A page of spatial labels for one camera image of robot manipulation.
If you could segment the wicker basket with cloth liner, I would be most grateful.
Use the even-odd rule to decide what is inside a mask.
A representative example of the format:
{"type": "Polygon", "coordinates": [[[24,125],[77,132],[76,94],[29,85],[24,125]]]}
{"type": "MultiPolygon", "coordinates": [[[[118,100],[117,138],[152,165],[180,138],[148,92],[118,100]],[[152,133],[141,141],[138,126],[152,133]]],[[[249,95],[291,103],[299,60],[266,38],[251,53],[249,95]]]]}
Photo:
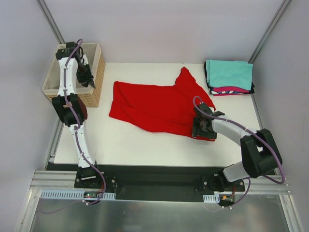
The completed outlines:
{"type": "MultiPolygon", "coordinates": [[[[84,73],[78,71],[76,90],[86,107],[95,108],[99,106],[106,64],[99,43],[83,43],[81,48],[84,54],[82,62],[88,65],[91,78],[86,79],[84,73]]],[[[49,99],[52,99],[57,96],[59,84],[60,67],[58,60],[54,57],[44,80],[42,92],[49,99]]]]}

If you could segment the pink t shirt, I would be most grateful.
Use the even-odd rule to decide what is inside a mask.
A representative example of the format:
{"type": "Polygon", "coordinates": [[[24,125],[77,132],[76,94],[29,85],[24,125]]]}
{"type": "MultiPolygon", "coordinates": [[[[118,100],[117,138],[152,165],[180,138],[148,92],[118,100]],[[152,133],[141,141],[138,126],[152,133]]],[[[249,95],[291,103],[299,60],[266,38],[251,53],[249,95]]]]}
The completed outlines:
{"type": "Polygon", "coordinates": [[[211,87],[210,88],[210,94],[216,96],[216,95],[243,95],[243,94],[249,94],[249,90],[241,89],[238,87],[211,87]]]}

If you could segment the red t shirt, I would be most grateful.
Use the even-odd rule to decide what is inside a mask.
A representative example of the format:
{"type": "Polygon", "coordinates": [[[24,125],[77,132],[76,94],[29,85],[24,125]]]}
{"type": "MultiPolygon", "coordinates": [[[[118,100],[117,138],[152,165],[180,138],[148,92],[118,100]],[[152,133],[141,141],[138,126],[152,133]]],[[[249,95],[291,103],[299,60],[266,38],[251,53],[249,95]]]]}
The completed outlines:
{"type": "Polygon", "coordinates": [[[206,91],[182,67],[172,86],[130,84],[116,81],[109,116],[131,123],[145,131],[192,137],[194,108],[199,96],[215,108],[206,91]]]}

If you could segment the black t shirt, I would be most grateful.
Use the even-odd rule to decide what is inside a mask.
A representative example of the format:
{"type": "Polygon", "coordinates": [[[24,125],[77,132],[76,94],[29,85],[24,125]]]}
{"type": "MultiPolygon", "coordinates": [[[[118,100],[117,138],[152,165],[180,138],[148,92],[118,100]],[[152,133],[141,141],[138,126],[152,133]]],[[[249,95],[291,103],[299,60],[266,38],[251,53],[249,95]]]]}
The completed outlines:
{"type": "MultiPolygon", "coordinates": [[[[210,91],[211,86],[210,86],[210,82],[208,80],[209,76],[208,76],[207,60],[204,62],[204,73],[205,73],[206,84],[207,84],[208,90],[210,91]]],[[[255,85],[252,83],[251,89],[249,90],[250,91],[249,94],[254,94],[254,88],[255,88],[255,85]]]]}

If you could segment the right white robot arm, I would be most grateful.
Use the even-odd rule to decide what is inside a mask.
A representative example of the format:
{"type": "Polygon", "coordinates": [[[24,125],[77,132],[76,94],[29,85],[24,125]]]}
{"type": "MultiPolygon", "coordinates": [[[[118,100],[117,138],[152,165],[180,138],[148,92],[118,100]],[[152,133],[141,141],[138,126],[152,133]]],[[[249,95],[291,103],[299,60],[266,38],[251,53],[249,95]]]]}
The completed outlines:
{"type": "Polygon", "coordinates": [[[282,171],[282,158],[272,133],[267,129],[251,130],[220,111],[212,111],[204,102],[195,105],[192,137],[214,141],[218,134],[232,140],[241,149],[241,161],[214,174],[207,185],[214,191],[232,188],[236,181],[263,176],[276,184],[284,184],[285,176],[275,180],[267,175],[272,170],[282,171]]]}

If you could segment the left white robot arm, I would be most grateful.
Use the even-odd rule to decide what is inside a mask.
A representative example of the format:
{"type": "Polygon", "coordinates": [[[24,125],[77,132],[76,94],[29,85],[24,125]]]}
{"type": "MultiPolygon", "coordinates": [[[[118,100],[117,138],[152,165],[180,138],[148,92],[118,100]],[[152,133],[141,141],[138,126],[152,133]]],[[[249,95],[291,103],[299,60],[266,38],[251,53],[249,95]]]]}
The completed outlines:
{"type": "Polygon", "coordinates": [[[76,84],[95,87],[94,77],[82,48],[83,40],[66,43],[58,49],[56,60],[60,67],[60,84],[52,105],[62,123],[69,129],[78,156],[77,179],[85,181],[91,188],[101,185],[102,176],[98,174],[96,160],[88,145],[86,134],[87,109],[79,95],[76,84]]]}

